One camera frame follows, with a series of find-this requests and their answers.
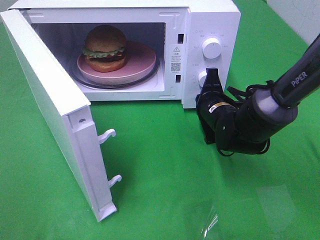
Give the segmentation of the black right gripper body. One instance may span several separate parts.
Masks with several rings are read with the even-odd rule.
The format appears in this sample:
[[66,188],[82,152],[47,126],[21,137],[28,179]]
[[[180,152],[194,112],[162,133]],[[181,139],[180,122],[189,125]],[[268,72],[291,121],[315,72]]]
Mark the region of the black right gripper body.
[[215,140],[216,125],[224,115],[235,112],[237,103],[223,92],[207,91],[196,96],[196,113],[200,120],[204,141],[213,144]]

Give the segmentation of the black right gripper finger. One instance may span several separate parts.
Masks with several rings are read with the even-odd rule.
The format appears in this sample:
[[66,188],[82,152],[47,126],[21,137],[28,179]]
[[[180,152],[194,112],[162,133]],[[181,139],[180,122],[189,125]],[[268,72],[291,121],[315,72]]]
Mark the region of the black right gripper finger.
[[219,71],[215,67],[206,68],[206,78],[203,83],[201,93],[205,94],[208,92],[216,92],[218,94],[223,94],[224,90],[221,85],[219,78]]

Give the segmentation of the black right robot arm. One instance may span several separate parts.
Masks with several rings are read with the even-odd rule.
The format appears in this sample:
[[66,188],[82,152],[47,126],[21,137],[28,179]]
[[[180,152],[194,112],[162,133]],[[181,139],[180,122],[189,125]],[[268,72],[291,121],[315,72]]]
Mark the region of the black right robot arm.
[[303,56],[277,81],[252,84],[245,91],[229,86],[225,95],[217,68],[207,68],[196,113],[204,141],[215,144],[225,157],[233,153],[262,155],[270,138],[292,123],[298,105],[320,87],[320,38],[316,37]]

